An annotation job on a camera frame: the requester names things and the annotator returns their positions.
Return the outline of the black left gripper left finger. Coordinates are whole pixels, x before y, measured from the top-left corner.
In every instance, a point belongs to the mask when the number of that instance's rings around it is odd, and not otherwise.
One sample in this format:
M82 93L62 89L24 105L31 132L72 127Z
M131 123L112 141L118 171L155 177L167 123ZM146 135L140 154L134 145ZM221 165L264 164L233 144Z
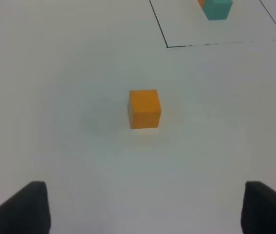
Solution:
M51 213L47 185L32 181L0 205L0 234L48 234Z

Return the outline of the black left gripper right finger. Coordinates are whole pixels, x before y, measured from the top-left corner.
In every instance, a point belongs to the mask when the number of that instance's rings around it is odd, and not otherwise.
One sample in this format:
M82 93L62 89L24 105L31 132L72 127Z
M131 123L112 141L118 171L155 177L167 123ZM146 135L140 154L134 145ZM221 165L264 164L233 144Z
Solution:
M244 234L276 234L276 191L260 181L247 181L240 225Z

